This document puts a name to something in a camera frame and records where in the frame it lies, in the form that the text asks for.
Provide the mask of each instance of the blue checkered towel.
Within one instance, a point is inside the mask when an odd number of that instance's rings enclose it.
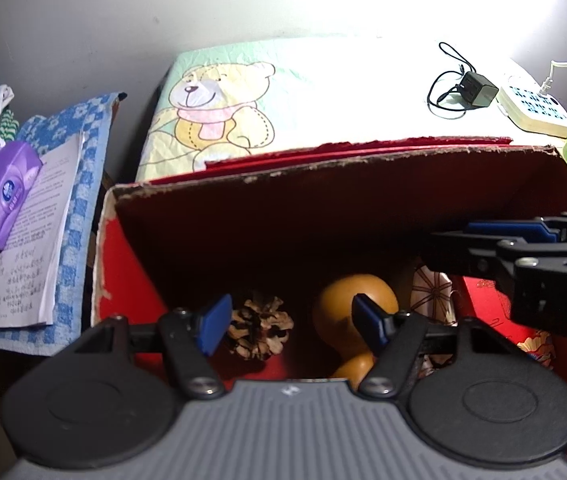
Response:
[[[0,330],[0,348],[24,354],[52,355],[81,333],[81,303],[88,257],[88,240],[106,157],[106,145],[118,94],[107,94],[67,108],[49,118],[29,119],[17,134],[38,152],[63,144],[84,132],[86,142],[72,187],[62,252],[54,292],[54,324],[18,330]]]

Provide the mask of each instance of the pink scarf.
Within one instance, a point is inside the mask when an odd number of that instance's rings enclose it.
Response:
[[[256,103],[242,103],[240,105],[217,108],[216,110],[193,110],[192,108],[178,108],[177,115],[191,123],[201,124],[199,138],[203,140],[219,140],[224,136],[224,123],[229,120],[237,110],[244,106],[257,108]]]

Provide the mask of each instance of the yellow gourd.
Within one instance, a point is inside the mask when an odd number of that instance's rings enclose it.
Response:
[[[321,292],[312,310],[317,334],[343,359],[332,377],[347,378],[353,388],[358,388],[374,364],[372,353],[355,328],[351,315],[353,298],[360,293],[367,294],[389,314],[399,310],[390,286],[372,274],[354,274],[331,283]]]

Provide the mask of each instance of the power strip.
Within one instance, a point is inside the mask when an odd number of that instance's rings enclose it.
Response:
[[[502,86],[497,102],[519,128],[526,132],[567,137],[567,112],[551,95],[540,96],[539,90]]]

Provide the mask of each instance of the purple tissue package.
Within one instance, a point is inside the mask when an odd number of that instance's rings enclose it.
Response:
[[[43,163],[26,142],[13,140],[0,148],[0,250]]]

